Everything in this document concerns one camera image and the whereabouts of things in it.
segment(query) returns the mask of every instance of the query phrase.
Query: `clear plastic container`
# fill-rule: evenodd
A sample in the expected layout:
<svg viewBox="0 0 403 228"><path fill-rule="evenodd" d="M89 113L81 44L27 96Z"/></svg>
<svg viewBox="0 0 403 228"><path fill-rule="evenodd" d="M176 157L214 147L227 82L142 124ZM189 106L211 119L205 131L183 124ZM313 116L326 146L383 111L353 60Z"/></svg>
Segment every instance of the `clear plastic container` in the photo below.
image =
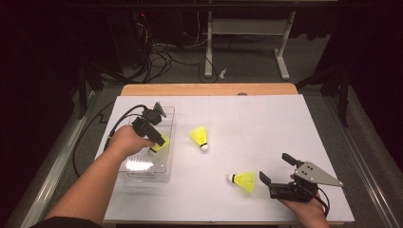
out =
<svg viewBox="0 0 403 228"><path fill-rule="evenodd" d="M166 118L157 124L155 129L166 136L170 143L157 152L144 148L139 153L129 156L122 162L119 177L125 181L168 182L173 153L173 136L175 135L175 108L163 107ZM131 124L137 116L131 116Z"/></svg>

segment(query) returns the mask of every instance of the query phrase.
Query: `metal stand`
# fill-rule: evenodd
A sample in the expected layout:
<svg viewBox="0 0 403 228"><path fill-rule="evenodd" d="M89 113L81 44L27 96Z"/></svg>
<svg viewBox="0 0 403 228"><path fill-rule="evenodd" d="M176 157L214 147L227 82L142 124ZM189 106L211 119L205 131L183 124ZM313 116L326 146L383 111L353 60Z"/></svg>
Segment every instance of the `metal stand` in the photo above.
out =
<svg viewBox="0 0 403 228"><path fill-rule="evenodd" d="M349 91L349 70L350 68L345 64L330 66L296 84L296 88L300 89L308 84L318 84L318 82L324 81L320 89L323 96L329 96L338 91L338 118L345 127L348 126L346 112Z"/></svg>
<svg viewBox="0 0 403 228"><path fill-rule="evenodd" d="M92 90L101 91L104 88L104 84L102 83L99 74L91 69L87 64L80 64L78 73L78 93L79 93L79 102L80 109L78 114L78 120L82 120L86 115L87 109L87 95L86 95L86 83L89 84Z"/></svg>
<svg viewBox="0 0 403 228"><path fill-rule="evenodd" d="M208 12L208 28L207 28L207 50L205 61L206 78L213 75L213 49L211 41L213 34L252 34L252 35L278 35L282 36L279 48L274 49L278 68L283 80L289 80L287 66L282 56L285 46L290 35L291 27L294 23L296 13L290 12L287 20L247 20L247 19L213 19L212 12Z"/></svg>

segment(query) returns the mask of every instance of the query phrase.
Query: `white stand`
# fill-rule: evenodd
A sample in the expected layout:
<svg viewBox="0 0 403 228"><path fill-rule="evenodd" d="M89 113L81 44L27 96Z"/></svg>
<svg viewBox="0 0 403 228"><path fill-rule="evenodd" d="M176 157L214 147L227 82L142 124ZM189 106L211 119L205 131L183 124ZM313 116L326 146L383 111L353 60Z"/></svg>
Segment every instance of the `white stand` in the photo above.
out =
<svg viewBox="0 0 403 228"><path fill-rule="evenodd" d="M290 12L287 20L213 19L212 12L208 12L205 77L211 78L213 75L213 49L211 46L213 34L251 34L282 36L280 47L276 48L274 52L282 79L289 80L290 75L282 54L287 44L295 15L294 11Z"/></svg>

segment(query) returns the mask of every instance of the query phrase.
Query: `shuttlecock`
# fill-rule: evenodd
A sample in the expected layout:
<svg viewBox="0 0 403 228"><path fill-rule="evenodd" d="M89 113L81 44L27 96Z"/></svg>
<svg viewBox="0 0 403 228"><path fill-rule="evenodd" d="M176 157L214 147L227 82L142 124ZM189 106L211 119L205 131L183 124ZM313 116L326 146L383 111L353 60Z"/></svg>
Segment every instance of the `shuttlecock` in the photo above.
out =
<svg viewBox="0 0 403 228"><path fill-rule="evenodd" d="M255 172L233 174L228 176L228 181L233 182L247 192L252 193L255 188L255 176Z"/></svg>
<svg viewBox="0 0 403 228"><path fill-rule="evenodd" d="M201 147L201 150L206 152L208 150L207 144L207 130L205 126L199 126L190 132L190 137Z"/></svg>
<svg viewBox="0 0 403 228"><path fill-rule="evenodd" d="M161 135L161 137L165 140L165 143L163 145L158 145L155 143L154 146L150 147L150 150L154 153L157 153L157 151L161 150L162 148L166 147L169 145L169 138L166 137L165 135Z"/></svg>

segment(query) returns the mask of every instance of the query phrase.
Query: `hand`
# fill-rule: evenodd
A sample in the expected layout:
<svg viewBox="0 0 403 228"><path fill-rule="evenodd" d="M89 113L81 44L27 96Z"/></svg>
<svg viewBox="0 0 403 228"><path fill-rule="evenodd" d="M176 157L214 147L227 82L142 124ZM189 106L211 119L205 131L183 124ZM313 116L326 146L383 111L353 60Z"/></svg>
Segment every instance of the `hand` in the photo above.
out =
<svg viewBox="0 0 403 228"><path fill-rule="evenodd" d="M329 227L323 212L322 204L320 204L320 202L315 198L311 199L309 202L296 202L284 199L279 199L279 201L294 212L299 223L303 227Z"/></svg>
<svg viewBox="0 0 403 228"><path fill-rule="evenodd" d="M151 147L155 143L136 134L133 127L125 125L119 128L110 139L108 150L120 153L122 159L140 152L144 147Z"/></svg>

